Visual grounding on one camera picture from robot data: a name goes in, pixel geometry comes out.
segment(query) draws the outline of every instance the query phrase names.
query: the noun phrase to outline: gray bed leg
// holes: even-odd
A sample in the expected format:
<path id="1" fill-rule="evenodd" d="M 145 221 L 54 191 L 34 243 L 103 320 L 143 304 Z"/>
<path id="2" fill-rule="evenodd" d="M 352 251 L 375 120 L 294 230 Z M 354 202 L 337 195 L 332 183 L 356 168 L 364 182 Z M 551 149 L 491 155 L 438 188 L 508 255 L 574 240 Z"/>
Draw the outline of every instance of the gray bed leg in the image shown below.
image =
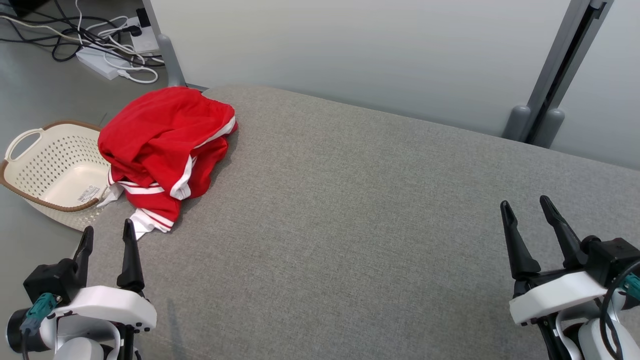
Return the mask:
<path id="1" fill-rule="evenodd" d="M 558 130 L 560 130 L 560 127 L 562 126 L 563 121 L 564 112 L 562 110 L 551 109 L 547 111 L 547 114 L 536 133 L 536 137 L 531 143 L 535 146 L 546 147 L 547 149 L 550 148 L 558 134 Z"/>
<path id="2" fill-rule="evenodd" d="M 178 63 L 178 57 L 175 55 L 173 45 L 171 45 L 171 39 L 165 34 L 159 34 L 156 38 L 164 60 L 166 73 L 169 77 L 167 86 L 186 86 L 180 63 Z"/>
<path id="3" fill-rule="evenodd" d="M 502 137 L 509 140 L 520 141 L 525 125 L 531 116 L 531 109 L 526 105 L 515 106 L 511 110 L 507 126 L 504 127 Z"/>

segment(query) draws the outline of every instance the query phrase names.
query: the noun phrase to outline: white wall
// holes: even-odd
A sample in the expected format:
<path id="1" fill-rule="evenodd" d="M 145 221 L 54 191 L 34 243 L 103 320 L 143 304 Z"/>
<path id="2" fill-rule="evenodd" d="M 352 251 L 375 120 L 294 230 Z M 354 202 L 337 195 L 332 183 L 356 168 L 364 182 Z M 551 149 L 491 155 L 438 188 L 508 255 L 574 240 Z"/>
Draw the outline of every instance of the white wall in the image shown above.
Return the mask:
<path id="1" fill-rule="evenodd" d="M 559 106 L 551 149 L 640 169 L 640 1 L 615 0 Z"/>
<path id="2" fill-rule="evenodd" d="M 151 0 L 187 83 L 271 85 L 500 135 L 570 0 Z"/>

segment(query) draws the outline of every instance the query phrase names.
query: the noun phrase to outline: red clothing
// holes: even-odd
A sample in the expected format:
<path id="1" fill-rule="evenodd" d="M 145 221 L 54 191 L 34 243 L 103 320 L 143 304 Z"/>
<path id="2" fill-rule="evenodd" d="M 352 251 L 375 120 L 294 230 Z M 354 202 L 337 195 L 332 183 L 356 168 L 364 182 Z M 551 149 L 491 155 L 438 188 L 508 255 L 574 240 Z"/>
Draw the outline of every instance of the red clothing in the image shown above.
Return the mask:
<path id="1" fill-rule="evenodd" d="M 209 189 L 209 174 L 227 153 L 225 137 L 236 129 L 230 105 L 185 87 L 141 96 L 102 129 L 98 148 L 111 163 L 109 185 L 138 208 L 136 233 L 171 229 L 180 200 Z"/>

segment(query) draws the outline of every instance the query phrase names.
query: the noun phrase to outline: power strip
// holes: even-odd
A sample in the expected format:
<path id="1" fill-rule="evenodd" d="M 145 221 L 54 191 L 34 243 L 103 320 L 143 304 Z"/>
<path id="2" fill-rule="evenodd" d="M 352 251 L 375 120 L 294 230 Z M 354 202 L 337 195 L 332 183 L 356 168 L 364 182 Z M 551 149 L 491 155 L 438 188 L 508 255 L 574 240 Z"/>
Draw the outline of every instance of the power strip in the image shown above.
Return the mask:
<path id="1" fill-rule="evenodd" d="M 107 64 L 104 61 L 104 53 L 100 50 L 91 49 L 90 47 L 84 47 L 80 51 L 76 53 L 76 57 L 80 60 L 81 63 L 95 70 L 98 74 L 104 76 L 109 80 L 113 80 L 118 77 L 118 69 L 113 66 Z M 117 58 L 116 56 L 107 54 L 107 59 L 113 65 L 118 65 L 122 67 L 130 66 L 129 62 L 123 60 L 121 58 Z"/>
<path id="2" fill-rule="evenodd" d="M 133 44 L 133 48 L 136 52 L 160 49 L 156 41 L 156 34 L 154 34 L 154 30 L 150 26 L 142 28 L 137 16 L 129 18 L 129 20 L 127 20 L 127 26 L 137 26 L 142 30 L 142 34 L 138 37 L 131 35 L 131 43 Z"/>

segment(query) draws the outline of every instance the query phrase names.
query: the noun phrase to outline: power adapter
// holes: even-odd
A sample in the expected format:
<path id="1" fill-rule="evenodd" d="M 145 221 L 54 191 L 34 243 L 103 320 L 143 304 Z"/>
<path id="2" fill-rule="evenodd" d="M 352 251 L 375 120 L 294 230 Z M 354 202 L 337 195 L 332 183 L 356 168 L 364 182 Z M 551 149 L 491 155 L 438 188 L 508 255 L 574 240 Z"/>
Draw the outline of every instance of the power adapter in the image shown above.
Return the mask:
<path id="1" fill-rule="evenodd" d="M 78 58 L 78 60 L 80 60 L 81 63 L 90 67 L 95 72 L 109 80 L 113 80 L 118 77 L 118 69 L 107 64 L 107 62 L 104 61 L 104 52 L 100 50 L 92 49 L 90 47 L 84 47 L 76 53 L 76 57 Z M 121 67 L 130 66 L 128 61 L 110 54 L 107 54 L 107 59 L 111 63 L 113 63 L 113 65 L 118 65 Z"/>

